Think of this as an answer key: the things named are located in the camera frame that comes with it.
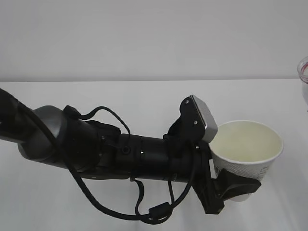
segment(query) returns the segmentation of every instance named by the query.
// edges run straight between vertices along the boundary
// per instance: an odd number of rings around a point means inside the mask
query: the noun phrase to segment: white table
[[[251,119],[277,130],[284,152],[262,187],[249,200],[227,201],[220,215],[206,215],[194,191],[166,223],[149,226],[121,221],[97,211],[67,170],[30,162],[16,145],[0,142],[0,229],[25,231],[305,231],[308,210],[308,113],[299,80],[145,81],[0,83],[31,108],[69,104],[81,113],[95,106],[113,108],[132,133],[162,137],[179,116],[179,105],[195,94],[209,106],[216,122]],[[107,113],[95,119],[119,125]],[[169,201],[166,182],[145,180],[147,208]],[[133,214],[138,188],[129,180],[86,180],[99,201]],[[183,183],[174,183],[179,195]]]
[[[1,0],[0,81],[297,77],[307,0]]]

